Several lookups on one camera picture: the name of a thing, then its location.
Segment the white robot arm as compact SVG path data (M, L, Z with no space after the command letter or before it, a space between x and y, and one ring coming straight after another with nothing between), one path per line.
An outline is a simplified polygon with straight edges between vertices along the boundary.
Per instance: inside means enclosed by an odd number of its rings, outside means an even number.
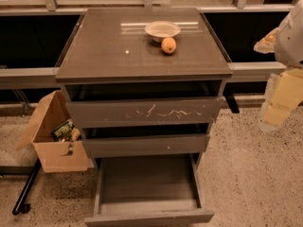
M303 1L300 0L280 25L254 45L262 54L274 53L276 61L286 66L279 75L272 74L266 84L265 101L258 126L274 131L303 101Z

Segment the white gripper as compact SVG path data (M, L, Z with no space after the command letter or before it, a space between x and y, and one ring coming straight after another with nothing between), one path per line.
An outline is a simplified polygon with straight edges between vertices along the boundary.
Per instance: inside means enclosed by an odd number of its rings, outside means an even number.
M261 54L274 53L276 36L279 29L276 27L254 45L254 50ZM303 101L303 70L290 69L280 75L272 74L266 85L265 101L260 109L258 127L262 131L279 129L290 112Z

